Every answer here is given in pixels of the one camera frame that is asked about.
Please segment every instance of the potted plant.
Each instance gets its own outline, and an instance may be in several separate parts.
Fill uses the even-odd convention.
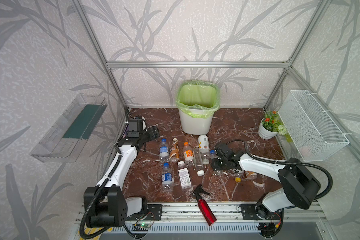
[[[278,133],[280,135],[287,134],[287,128],[281,122],[279,114],[276,111],[266,112],[259,126],[259,136],[262,139],[270,139]]]

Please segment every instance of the wall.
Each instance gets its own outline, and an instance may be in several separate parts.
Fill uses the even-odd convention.
[[[293,66],[360,141],[360,1],[332,1]],[[298,156],[293,144],[284,140],[283,147],[289,157]],[[319,202],[337,238],[360,240],[358,160],[346,147],[318,165],[334,178],[332,191]]]
[[[82,0],[108,61],[285,61],[319,0]],[[222,106],[263,106],[280,69],[114,69],[130,106],[174,106],[189,79]]]
[[[108,107],[77,161],[31,157],[78,93]],[[69,1],[0,1],[0,239],[67,239],[123,118]]]

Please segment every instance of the blue bottle label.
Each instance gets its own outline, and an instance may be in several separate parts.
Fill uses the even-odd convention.
[[[160,153],[162,152],[168,152],[169,153],[169,148],[168,147],[160,147]]]
[[[161,181],[172,181],[172,174],[164,173],[163,175],[161,175]]]

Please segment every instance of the red spray bottle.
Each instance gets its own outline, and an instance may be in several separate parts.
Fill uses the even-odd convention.
[[[215,215],[212,213],[211,209],[209,208],[208,204],[206,203],[206,201],[200,196],[200,193],[204,193],[209,195],[210,193],[206,192],[203,188],[202,185],[199,184],[195,190],[193,191],[193,194],[196,196],[196,200],[197,200],[197,205],[199,206],[200,211],[202,212],[204,218],[206,219],[206,222],[208,223],[208,225],[212,225],[216,222],[216,217]]]

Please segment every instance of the marble floor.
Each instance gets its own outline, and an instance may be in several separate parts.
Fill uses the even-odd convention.
[[[194,188],[202,184],[210,196],[203,195],[207,201],[237,201],[256,202],[264,193],[272,192],[281,187],[280,183],[269,177],[258,174],[255,180],[241,178],[235,182],[235,174],[225,171],[216,174],[210,165],[205,165],[205,175],[199,177],[194,169],[189,169],[192,186],[182,190],[178,178],[177,163],[169,163],[172,169],[174,187],[172,192],[163,192],[161,188],[162,164],[158,161],[159,143],[166,138],[169,143],[176,137],[179,142],[180,160],[183,143],[189,142],[192,147],[198,145],[198,136],[182,131],[177,108],[140,108],[132,109],[132,116],[144,116],[148,126],[156,125],[160,138],[147,143],[146,151],[140,150],[137,159],[132,163],[125,182],[123,193],[125,198],[145,196],[148,202],[189,202],[196,201],[192,196]],[[209,133],[210,148],[217,142],[228,142],[232,139],[242,139],[249,142],[250,152],[257,156],[272,159],[284,159],[276,138],[261,139],[258,127],[263,118],[261,108],[221,108],[215,112]],[[242,142],[230,143],[234,151],[243,150]]]

